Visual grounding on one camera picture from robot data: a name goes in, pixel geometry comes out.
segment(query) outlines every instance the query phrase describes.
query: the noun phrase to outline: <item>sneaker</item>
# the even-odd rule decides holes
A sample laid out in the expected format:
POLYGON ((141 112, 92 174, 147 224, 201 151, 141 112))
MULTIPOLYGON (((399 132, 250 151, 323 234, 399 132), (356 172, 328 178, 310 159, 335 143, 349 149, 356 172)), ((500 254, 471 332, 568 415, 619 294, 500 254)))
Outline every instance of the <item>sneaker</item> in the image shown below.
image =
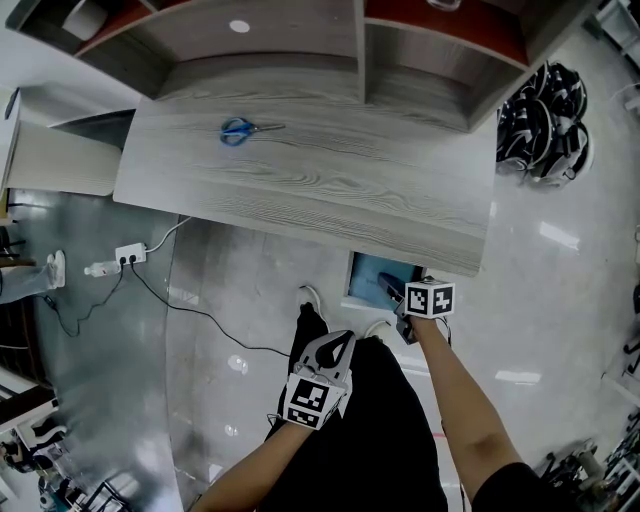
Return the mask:
POLYGON ((365 331, 364 339, 375 337, 384 343, 384 340, 389 337, 389 329, 391 329, 391 324, 387 320, 377 320, 365 331))
POLYGON ((47 263, 51 266, 51 282, 53 288, 64 288, 66 284, 66 259, 62 251, 56 251, 55 257, 52 254, 47 256, 47 263))
POLYGON ((318 316, 322 318, 325 324, 327 324, 327 329, 331 332, 331 328, 329 327, 329 322, 322 314, 322 301, 320 300, 320 295, 313 288, 313 286, 309 286, 308 284, 303 284, 296 293, 296 302, 298 304, 298 309, 304 304, 311 304, 313 306, 313 310, 318 313, 318 316))

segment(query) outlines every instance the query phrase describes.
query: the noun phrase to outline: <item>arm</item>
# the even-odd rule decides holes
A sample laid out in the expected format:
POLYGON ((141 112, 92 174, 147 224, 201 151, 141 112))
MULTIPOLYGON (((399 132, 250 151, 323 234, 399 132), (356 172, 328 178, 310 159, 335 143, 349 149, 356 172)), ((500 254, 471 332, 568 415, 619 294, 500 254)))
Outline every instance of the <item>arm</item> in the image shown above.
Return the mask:
POLYGON ((196 503, 193 512, 254 510, 312 432, 294 423, 284 424, 222 475, 196 503))
POLYGON ((489 399, 462 366, 434 320, 412 317, 429 365, 453 461, 469 500, 500 468, 522 462, 489 399))

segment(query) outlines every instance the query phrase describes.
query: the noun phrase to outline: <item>gray floor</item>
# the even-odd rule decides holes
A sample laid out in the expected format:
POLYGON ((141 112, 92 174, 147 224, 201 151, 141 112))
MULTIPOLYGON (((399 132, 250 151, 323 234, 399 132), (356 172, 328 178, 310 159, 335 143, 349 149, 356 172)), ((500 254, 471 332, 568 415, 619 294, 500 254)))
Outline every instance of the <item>gray floor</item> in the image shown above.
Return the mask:
MULTIPOLYGON (((555 57, 577 69, 589 91, 593 169, 550 193, 497 177, 480 273, 471 279, 434 272, 457 285, 454 349, 532 465, 587 437, 606 456, 632 409, 600 378, 635 321, 640 123, 623 109, 624 94, 610 98, 637 77, 608 43, 583 31, 555 57)), ((382 316, 340 307, 348 257, 324 245, 192 222, 179 233, 171 297, 213 313, 246 343, 288 351, 301 284, 318 288, 334 329, 361 334, 382 316)), ((213 470, 229 468, 262 442, 286 379, 285 359, 243 350, 210 320, 188 313, 170 311, 167 334, 172 443, 189 501, 213 470)), ((436 428, 440 417, 419 349, 392 333, 385 341, 436 428)), ((460 510, 446 440, 434 434, 450 510, 460 510)))
MULTIPOLYGON (((117 132, 127 122, 116 123, 117 132)), ((118 143, 113 126, 91 129, 118 143)), ((16 190, 11 201, 19 224, 13 239, 25 238, 23 254, 43 263, 64 250, 67 286, 50 295, 69 329, 115 285, 83 269, 115 259, 114 249, 135 242, 155 245, 177 216, 114 203, 110 198, 16 190)), ((139 272, 166 294, 173 238, 153 253, 139 272)), ((36 302, 39 343, 49 379, 60 399, 61 421, 69 427, 63 468, 86 489, 104 479, 120 489, 134 510, 179 510, 168 435, 165 399, 166 306, 126 269, 120 288, 94 311, 77 338, 67 337, 52 310, 36 302)))

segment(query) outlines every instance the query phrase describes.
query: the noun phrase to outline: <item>blue scissors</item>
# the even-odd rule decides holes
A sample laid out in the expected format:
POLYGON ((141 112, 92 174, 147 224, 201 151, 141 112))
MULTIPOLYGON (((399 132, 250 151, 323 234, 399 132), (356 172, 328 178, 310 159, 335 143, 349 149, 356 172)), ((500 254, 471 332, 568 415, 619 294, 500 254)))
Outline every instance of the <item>blue scissors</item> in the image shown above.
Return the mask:
POLYGON ((232 117, 222 125, 220 141, 226 146, 239 146, 240 144, 243 144, 250 135, 253 135, 256 132, 280 130, 284 127, 285 125, 283 124, 256 126, 242 117, 232 117))

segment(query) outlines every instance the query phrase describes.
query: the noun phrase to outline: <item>white power strip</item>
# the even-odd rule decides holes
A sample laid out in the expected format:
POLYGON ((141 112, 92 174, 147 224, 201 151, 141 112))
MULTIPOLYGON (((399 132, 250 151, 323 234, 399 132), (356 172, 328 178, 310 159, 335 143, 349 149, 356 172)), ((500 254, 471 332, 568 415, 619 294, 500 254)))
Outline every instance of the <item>white power strip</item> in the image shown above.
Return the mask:
POLYGON ((118 247, 116 249, 116 261, 119 263, 120 258, 124 258, 125 265, 129 265, 131 261, 130 260, 131 256, 135 256, 136 265, 138 263, 144 263, 145 261, 147 261, 146 251, 147 251, 147 246, 142 243, 126 245, 124 247, 118 247))

